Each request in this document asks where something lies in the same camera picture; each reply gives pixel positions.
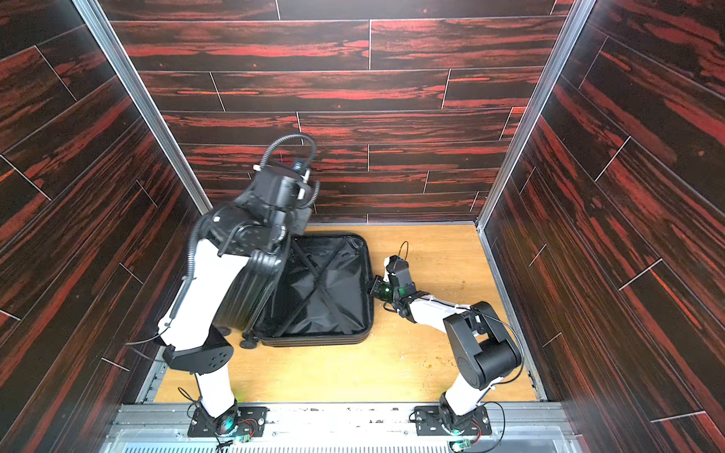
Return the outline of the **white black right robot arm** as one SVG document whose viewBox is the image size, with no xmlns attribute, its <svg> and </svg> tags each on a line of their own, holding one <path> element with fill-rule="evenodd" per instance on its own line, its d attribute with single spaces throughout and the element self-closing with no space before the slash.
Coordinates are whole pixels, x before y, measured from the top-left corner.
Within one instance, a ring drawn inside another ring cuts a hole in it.
<svg viewBox="0 0 725 453">
<path fill-rule="evenodd" d="M 408 262 L 397 255 L 385 259 L 384 275 L 375 277 L 370 294 L 381 300 L 387 311 L 447 335 L 458 377 L 439 398 L 436 422 L 453 435 L 470 427 L 487 434 L 487 412 L 481 401 L 496 385 L 506 383 L 509 375 L 520 373 L 523 366 L 508 324 L 487 302 L 453 304 L 419 291 Z"/>
</svg>

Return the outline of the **black hard-shell suitcase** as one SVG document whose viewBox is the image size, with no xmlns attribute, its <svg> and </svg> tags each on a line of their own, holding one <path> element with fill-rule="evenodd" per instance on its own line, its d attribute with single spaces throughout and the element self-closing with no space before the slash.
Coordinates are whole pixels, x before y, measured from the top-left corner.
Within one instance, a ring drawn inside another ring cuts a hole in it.
<svg viewBox="0 0 725 453">
<path fill-rule="evenodd" d="M 285 268 L 254 325 L 233 283 L 213 320 L 243 333 L 240 347 L 331 347 L 362 343 L 374 324 L 373 269 L 366 240 L 323 231 L 292 241 Z"/>
</svg>

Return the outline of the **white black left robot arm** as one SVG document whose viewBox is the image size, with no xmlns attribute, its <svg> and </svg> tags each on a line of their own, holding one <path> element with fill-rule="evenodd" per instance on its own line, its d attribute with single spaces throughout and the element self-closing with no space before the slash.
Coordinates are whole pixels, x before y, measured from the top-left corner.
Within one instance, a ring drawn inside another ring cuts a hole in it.
<svg viewBox="0 0 725 453">
<path fill-rule="evenodd" d="M 213 324 L 231 288 L 240 291 L 242 324 L 252 326 L 279 281 L 292 236 L 304 232 L 318 186 L 310 169 L 262 163 L 250 186 L 202 216 L 188 243 L 187 275 L 158 328 L 169 368 L 194 376 L 196 411 L 218 437 L 239 430 L 228 362 L 234 348 Z"/>
</svg>

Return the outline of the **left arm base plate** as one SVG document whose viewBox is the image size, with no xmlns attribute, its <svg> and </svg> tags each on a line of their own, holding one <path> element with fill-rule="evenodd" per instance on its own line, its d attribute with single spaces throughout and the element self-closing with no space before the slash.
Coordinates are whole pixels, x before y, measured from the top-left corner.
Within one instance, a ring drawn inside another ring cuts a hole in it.
<svg viewBox="0 0 725 453">
<path fill-rule="evenodd" d="M 194 410 L 191 424 L 188 428 L 189 438 L 241 438 L 248 441 L 251 438 L 262 437 L 268 416 L 268 407 L 241 406 L 235 407 L 236 414 L 229 409 L 222 415 L 211 417 L 203 406 Z"/>
</svg>

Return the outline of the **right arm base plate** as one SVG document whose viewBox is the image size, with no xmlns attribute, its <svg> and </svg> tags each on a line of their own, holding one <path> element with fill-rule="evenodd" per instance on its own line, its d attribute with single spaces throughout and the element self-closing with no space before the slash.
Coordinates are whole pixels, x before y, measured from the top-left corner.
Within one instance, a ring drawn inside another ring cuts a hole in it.
<svg viewBox="0 0 725 453">
<path fill-rule="evenodd" d="M 489 436 L 492 428 L 483 406 L 465 415 L 456 415 L 440 405 L 416 406 L 409 416 L 418 436 Z"/>
</svg>

